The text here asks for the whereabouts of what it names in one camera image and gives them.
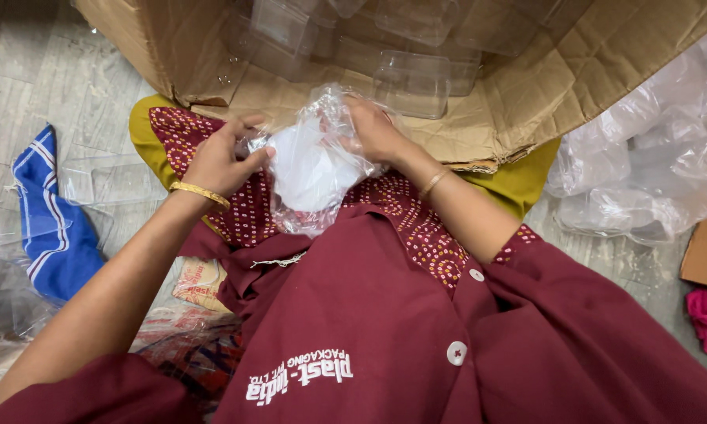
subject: white string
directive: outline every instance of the white string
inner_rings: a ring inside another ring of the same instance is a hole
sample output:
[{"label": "white string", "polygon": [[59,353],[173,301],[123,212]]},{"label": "white string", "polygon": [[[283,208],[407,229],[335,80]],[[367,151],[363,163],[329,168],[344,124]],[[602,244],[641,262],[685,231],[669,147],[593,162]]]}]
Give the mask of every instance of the white string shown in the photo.
[{"label": "white string", "polygon": [[294,255],[291,259],[286,259],[286,260],[263,260],[262,262],[254,262],[254,265],[251,265],[250,268],[254,268],[255,266],[259,265],[260,263],[276,263],[280,265],[281,267],[285,268],[286,266],[292,264],[292,263],[298,263],[300,259],[302,259],[302,256],[306,255],[306,252],[302,252],[300,254]]},{"label": "white string", "polygon": [[21,192],[22,192],[23,194],[25,194],[25,195],[27,194],[27,189],[24,188],[24,185],[21,183],[21,181],[19,181],[19,180],[16,179],[16,178],[14,178],[14,183],[13,183],[12,186],[3,186],[3,191],[4,191],[4,192],[12,192],[12,191],[14,191],[14,190],[15,190],[17,193],[19,193],[19,191],[21,190]]}]

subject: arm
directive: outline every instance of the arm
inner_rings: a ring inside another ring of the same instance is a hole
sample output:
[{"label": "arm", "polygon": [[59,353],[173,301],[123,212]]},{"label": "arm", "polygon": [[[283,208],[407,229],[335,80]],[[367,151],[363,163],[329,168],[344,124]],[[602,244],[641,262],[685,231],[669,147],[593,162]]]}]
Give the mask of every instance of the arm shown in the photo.
[{"label": "arm", "polygon": [[[201,143],[183,182],[223,197],[233,194],[274,153],[262,149],[236,162],[236,136],[259,121],[229,121]],[[171,193],[14,363],[0,382],[0,404],[32,384],[66,379],[95,358],[128,352],[181,244],[213,206],[195,193]]]},{"label": "arm", "polygon": [[[348,106],[368,159],[395,168],[419,189],[443,169],[422,147],[396,130],[375,104],[351,97]],[[452,172],[428,196],[448,231],[482,263],[489,263],[521,225]]]}]

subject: white button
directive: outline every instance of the white button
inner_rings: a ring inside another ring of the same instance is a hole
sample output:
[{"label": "white button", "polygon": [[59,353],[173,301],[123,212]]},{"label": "white button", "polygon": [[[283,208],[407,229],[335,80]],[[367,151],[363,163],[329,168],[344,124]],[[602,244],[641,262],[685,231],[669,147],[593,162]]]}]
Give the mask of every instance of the white button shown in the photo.
[{"label": "white button", "polygon": [[448,361],[451,364],[460,366],[463,363],[463,358],[466,357],[466,345],[462,342],[453,342],[448,348]]},{"label": "white button", "polygon": [[477,281],[484,281],[484,280],[485,280],[485,276],[482,275],[481,272],[479,272],[479,271],[477,271],[477,270],[475,270],[475,269],[470,270],[470,271],[469,271],[469,274],[470,274],[472,277],[474,277],[474,279],[477,280]]}]

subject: mustard yellow pants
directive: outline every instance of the mustard yellow pants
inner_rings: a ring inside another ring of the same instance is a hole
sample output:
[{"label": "mustard yellow pants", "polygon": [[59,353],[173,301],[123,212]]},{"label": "mustard yellow pants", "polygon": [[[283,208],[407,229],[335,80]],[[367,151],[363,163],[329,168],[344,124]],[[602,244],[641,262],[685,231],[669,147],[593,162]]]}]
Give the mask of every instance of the mustard yellow pants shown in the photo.
[{"label": "mustard yellow pants", "polygon": [[[169,106],[176,107],[159,94],[146,97],[134,105],[128,122],[134,147],[166,188],[177,180],[176,174],[166,159],[165,149],[151,130],[149,110]],[[486,192],[511,214],[523,219],[539,199],[559,145],[560,139],[545,143],[525,158],[502,165],[494,174],[459,172],[458,175]]]}]

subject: maroon shirt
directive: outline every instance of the maroon shirt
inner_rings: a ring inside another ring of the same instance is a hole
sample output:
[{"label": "maroon shirt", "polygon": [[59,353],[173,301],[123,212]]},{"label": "maroon shirt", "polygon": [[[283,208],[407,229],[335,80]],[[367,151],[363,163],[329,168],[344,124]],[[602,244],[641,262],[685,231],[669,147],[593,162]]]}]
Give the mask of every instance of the maroon shirt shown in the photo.
[{"label": "maroon shirt", "polygon": [[[525,228],[450,291],[371,205],[341,209],[313,243],[231,252],[208,231],[182,253],[221,258],[219,297],[246,345],[215,423],[707,422],[707,371],[629,294]],[[307,248],[296,265],[251,268]],[[0,406],[0,422],[114,418],[198,420],[179,383],[133,355]]]}]

